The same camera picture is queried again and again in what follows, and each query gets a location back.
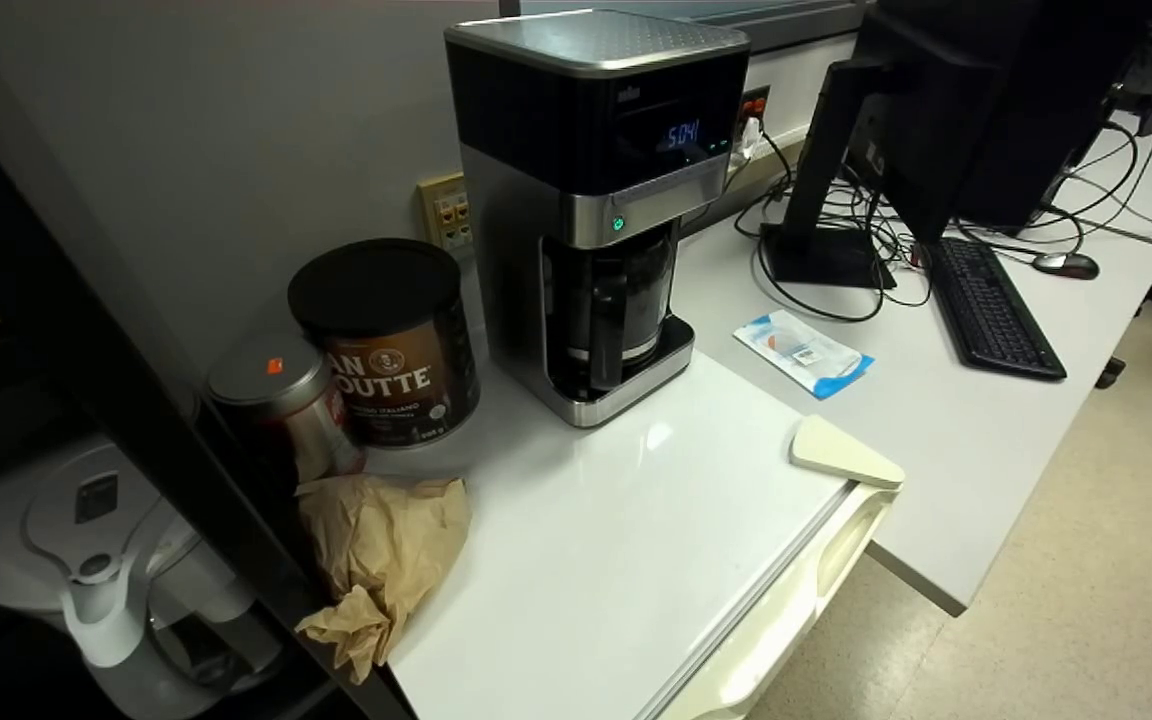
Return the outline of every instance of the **mouse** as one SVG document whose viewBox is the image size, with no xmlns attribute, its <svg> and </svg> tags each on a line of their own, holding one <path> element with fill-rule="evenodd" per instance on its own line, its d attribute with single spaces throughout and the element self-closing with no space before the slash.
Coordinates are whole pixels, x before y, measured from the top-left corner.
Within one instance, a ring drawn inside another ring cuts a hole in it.
<svg viewBox="0 0 1152 720">
<path fill-rule="evenodd" d="M 1101 275 L 1096 257 L 1082 257 L 1082 254 L 1046 254 L 1046 257 L 1035 257 L 1033 269 L 1046 272 L 1046 275 L 1069 275 L 1069 281 L 1096 281 Z"/>
</svg>

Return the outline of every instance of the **coffee maker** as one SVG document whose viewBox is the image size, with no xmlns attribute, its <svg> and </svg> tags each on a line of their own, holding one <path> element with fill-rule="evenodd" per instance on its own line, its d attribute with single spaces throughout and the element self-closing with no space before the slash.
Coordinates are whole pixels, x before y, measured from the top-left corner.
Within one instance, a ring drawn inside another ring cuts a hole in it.
<svg viewBox="0 0 1152 720">
<path fill-rule="evenodd" d="M 691 361 L 677 226 L 725 184 L 746 41 L 581 7 L 455 23 L 448 65 L 493 361 L 596 429 Z"/>
</svg>

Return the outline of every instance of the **floor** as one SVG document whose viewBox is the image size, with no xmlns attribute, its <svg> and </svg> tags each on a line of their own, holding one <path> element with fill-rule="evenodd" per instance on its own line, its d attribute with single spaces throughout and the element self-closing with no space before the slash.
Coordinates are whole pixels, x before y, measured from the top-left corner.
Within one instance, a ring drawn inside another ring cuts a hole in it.
<svg viewBox="0 0 1152 720">
<path fill-rule="evenodd" d="M 1152 303 L 964 618 L 859 560 L 752 720 L 1152 720 Z"/>
</svg>

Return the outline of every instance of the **computer monitor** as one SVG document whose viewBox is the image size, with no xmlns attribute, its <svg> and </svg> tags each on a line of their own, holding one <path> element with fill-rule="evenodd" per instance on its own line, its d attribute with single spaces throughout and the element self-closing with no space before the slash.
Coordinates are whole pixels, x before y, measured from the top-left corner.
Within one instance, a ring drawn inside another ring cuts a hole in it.
<svg viewBox="0 0 1152 720">
<path fill-rule="evenodd" d="M 1152 0 L 866 7 L 851 59 L 820 89 L 782 219 L 764 226 L 773 275 L 893 290 L 862 229 L 820 229 L 845 156 L 871 169 L 920 246 L 937 246 L 951 218 L 1024 229 L 1053 199 L 1053 175 L 1088 147 L 1147 27 Z"/>
</svg>

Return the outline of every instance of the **keyboard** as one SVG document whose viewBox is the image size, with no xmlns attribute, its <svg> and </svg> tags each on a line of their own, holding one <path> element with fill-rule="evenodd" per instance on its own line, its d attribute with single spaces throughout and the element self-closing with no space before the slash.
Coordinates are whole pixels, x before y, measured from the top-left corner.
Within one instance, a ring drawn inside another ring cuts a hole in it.
<svg viewBox="0 0 1152 720">
<path fill-rule="evenodd" d="M 925 265 L 958 365 L 1063 379 L 1058 357 L 986 246 L 925 246 Z"/>
</svg>

